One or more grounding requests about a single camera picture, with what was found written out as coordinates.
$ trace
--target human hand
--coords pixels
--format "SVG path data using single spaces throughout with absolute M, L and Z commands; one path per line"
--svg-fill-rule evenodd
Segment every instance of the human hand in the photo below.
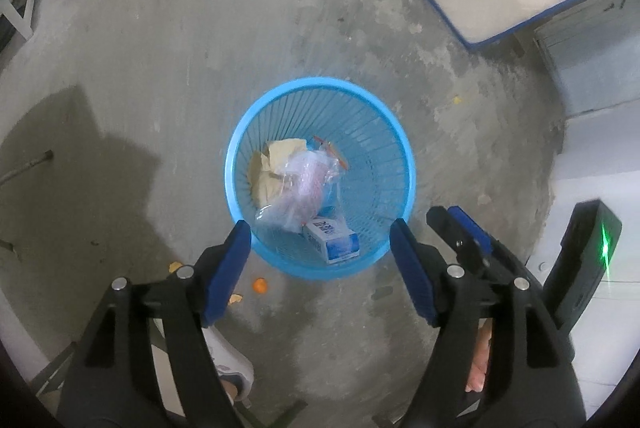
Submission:
M 476 348 L 474 349 L 474 358 L 471 362 L 471 370 L 466 380 L 465 392 L 482 392 L 484 388 L 484 379 L 486 378 L 486 368 L 489 363 L 489 352 L 491 334 L 493 332 L 492 319 L 487 319 L 482 327 L 478 329 L 478 338 L 476 339 Z

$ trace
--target white shoe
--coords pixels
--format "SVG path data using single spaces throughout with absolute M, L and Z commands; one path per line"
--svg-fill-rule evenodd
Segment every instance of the white shoe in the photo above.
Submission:
M 154 323 L 164 337 L 162 319 L 154 319 Z M 235 385 L 238 389 L 236 401 L 245 399 L 254 384 L 254 365 L 236 350 L 213 326 L 202 329 L 209 355 L 220 378 Z

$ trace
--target stained concrete floor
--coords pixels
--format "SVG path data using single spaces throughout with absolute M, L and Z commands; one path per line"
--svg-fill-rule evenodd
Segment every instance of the stained concrete floor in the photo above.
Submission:
M 526 36 L 469 53 L 425 0 L 37 0 L 34 27 L 0 54 L 0 172 L 56 158 L 0 190 L 20 255 L 2 253 L 0 287 L 48 358 L 114 277 L 164 277 L 225 238 L 231 132 L 292 78 L 351 79 L 393 109 L 420 241 L 431 204 L 463 206 L 522 257 L 538 236 L 562 109 Z M 238 292 L 218 327 L 254 363 L 265 422 L 303 398 L 294 426 L 372 426 L 410 398 L 436 336 L 389 256 L 313 283 L 252 255 Z

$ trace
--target white box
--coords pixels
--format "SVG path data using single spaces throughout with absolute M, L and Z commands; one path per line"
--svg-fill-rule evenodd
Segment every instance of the white box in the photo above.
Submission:
M 315 217 L 302 231 L 327 263 L 342 262 L 360 254 L 358 234 L 337 220 Z

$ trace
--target metal screw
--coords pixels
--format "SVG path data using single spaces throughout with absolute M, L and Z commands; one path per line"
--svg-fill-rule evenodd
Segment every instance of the metal screw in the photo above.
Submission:
M 116 278 L 113 282 L 111 282 L 111 288 L 114 291 L 122 291 L 124 287 L 127 286 L 127 279 L 124 276 L 120 276 Z
M 191 267 L 190 265 L 183 265 L 175 272 L 175 275 L 180 280 L 188 280 L 193 276 L 193 267 Z
M 465 270 L 460 265 L 450 265 L 447 267 L 447 274 L 452 278 L 462 278 L 465 275 Z
M 529 281 L 527 281 L 524 278 L 521 278 L 520 276 L 518 276 L 514 281 L 513 281 L 514 286 L 516 286 L 517 289 L 520 289 L 521 291 L 526 291 L 529 288 Z

